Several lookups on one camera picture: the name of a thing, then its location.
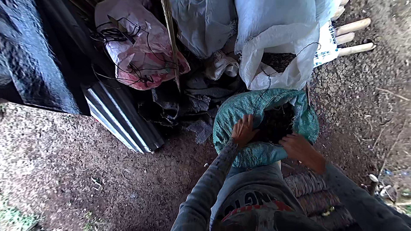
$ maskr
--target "dirt inside sack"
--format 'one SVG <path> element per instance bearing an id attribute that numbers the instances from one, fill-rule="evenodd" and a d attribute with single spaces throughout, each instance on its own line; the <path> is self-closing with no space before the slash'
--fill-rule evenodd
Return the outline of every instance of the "dirt inside sack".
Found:
<path id="1" fill-rule="evenodd" d="M 282 73 L 295 57 L 296 55 L 292 53 L 264 53 L 261 61 L 271 66 L 278 73 Z"/>
<path id="2" fill-rule="evenodd" d="M 294 112 L 291 104 L 286 103 L 264 112 L 264 119 L 257 129 L 260 131 L 251 142 L 271 142 L 277 144 L 282 137 L 293 133 Z"/>

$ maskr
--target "hand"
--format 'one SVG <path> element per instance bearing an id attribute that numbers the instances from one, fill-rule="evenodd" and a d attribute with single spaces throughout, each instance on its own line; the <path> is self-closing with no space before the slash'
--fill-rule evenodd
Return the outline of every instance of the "hand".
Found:
<path id="1" fill-rule="evenodd" d="M 302 135 L 293 132 L 284 136 L 278 143 L 284 146 L 288 157 L 301 161 L 318 174 L 324 173 L 325 158 Z"/>
<path id="2" fill-rule="evenodd" d="M 242 148 L 253 139 L 258 131 L 259 129 L 253 131 L 253 115 L 244 115 L 234 125 L 231 137 L 234 139 L 234 143 L 238 144 L 239 148 Z"/>

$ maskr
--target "white plastic bag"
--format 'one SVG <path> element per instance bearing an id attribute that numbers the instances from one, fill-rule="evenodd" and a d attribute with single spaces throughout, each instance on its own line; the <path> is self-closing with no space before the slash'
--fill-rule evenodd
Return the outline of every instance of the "white plastic bag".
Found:
<path id="1" fill-rule="evenodd" d="M 171 0 L 179 40 L 198 58 L 223 48 L 237 18 L 232 0 Z"/>
<path id="2" fill-rule="evenodd" d="M 329 20 L 339 1 L 235 0 L 235 5 L 238 35 L 234 51 L 242 52 L 239 72 L 247 88 L 303 88 L 311 76 L 320 23 Z M 278 73 L 260 64 L 264 52 L 297 56 Z"/>
<path id="3" fill-rule="evenodd" d="M 134 35 L 130 41 L 108 42 L 106 50 L 117 65 L 115 75 L 124 84 L 138 90 L 155 88 L 163 81 L 175 78 L 172 52 L 167 29 L 146 10 L 140 0 L 105 0 L 96 5 L 95 22 L 97 31 L 115 28 L 107 15 L 118 20 Z M 180 74 L 190 67 L 180 52 L 177 52 Z"/>

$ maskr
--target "wooden handle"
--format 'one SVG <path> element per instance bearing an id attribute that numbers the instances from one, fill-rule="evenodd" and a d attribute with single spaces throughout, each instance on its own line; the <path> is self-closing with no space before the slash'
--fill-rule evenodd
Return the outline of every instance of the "wooden handle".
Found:
<path id="1" fill-rule="evenodd" d="M 351 32 L 345 35 L 340 35 L 336 37 L 335 39 L 337 40 L 337 45 L 340 45 L 340 44 L 344 44 L 347 42 L 351 42 L 354 39 L 354 36 L 355 36 L 354 32 Z"/>
<path id="2" fill-rule="evenodd" d="M 366 28 L 371 23 L 370 18 L 361 19 L 359 21 L 342 25 L 335 29 L 335 35 L 340 36 L 356 30 Z"/>
<path id="3" fill-rule="evenodd" d="M 345 6 L 345 5 L 347 5 L 347 3 L 348 3 L 348 1 L 349 0 L 341 0 L 341 2 L 340 2 L 340 6 Z"/>
<path id="4" fill-rule="evenodd" d="M 363 51 L 369 51 L 369 50 L 374 49 L 375 47 L 376 45 L 370 42 L 370 43 L 366 43 L 366 44 L 362 44 L 358 46 L 350 46 L 350 47 L 342 48 L 338 53 L 338 57 L 341 57 L 344 55 L 355 54 L 355 53 L 363 52 Z"/>
<path id="5" fill-rule="evenodd" d="M 337 20 L 342 15 L 342 13 L 344 13 L 344 11 L 345 11 L 344 7 L 338 7 L 334 15 L 331 17 L 331 21 Z"/>

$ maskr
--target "woven polypropylene sack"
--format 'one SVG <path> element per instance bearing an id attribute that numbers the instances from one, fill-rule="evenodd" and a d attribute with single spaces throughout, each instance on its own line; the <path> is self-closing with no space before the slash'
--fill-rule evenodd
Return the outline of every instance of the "woven polypropylene sack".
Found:
<path id="1" fill-rule="evenodd" d="M 264 111 L 287 102 L 293 105 L 293 131 L 303 135 L 314 144 L 319 134 L 318 117 L 314 110 L 308 107 L 305 92 L 272 88 L 234 95 L 221 105 L 215 117 L 212 134 L 217 153 L 224 148 L 231 137 L 234 124 L 244 114 L 254 115 L 253 127 L 257 128 L 264 118 Z M 279 144 L 252 142 L 239 150 L 233 166 L 253 168 L 271 164 L 286 157 L 287 153 Z"/>

